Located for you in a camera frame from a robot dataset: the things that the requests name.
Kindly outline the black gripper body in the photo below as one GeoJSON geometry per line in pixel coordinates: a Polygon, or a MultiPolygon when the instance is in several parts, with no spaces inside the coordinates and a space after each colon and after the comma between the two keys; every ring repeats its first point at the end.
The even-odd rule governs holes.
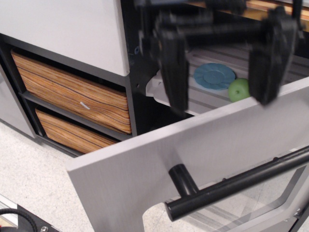
{"type": "Polygon", "coordinates": [[[303,26],[303,6],[267,10],[259,21],[243,17],[245,4],[139,4],[143,52],[157,60],[185,60],[187,48],[248,42],[250,60],[287,60],[295,51],[303,26]]]}

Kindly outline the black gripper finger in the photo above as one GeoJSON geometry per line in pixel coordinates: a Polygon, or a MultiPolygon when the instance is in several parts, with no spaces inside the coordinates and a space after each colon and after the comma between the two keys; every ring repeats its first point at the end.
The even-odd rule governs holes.
{"type": "Polygon", "coordinates": [[[160,39],[159,67],[172,110],[184,114],[188,109],[188,61],[185,39],[171,36],[160,39]]]}
{"type": "Polygon", "coordinates": [[[249,93],[261,105],[278,96],[295,50],[297,28],[273,27],[254,44],[249,56],[249,93]]]}

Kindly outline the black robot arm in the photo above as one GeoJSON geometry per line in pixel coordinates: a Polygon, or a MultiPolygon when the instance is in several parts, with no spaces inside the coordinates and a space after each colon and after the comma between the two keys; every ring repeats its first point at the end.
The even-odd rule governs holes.
{"type": "Polygon", "coordinates": [[[293,1],[292,13],[282,5],[269,9],[254,22],[235,19],[246,11],[244,0],[206,0],[194,9],[191,0],[136,0],[140,11],[142,54],[161,70],[172,110],[188,109],[188,61],[185,51],[197,45],[250,42],[249,93],[262,105],[273,102],[303,38],[303,2],[293,1]]]}

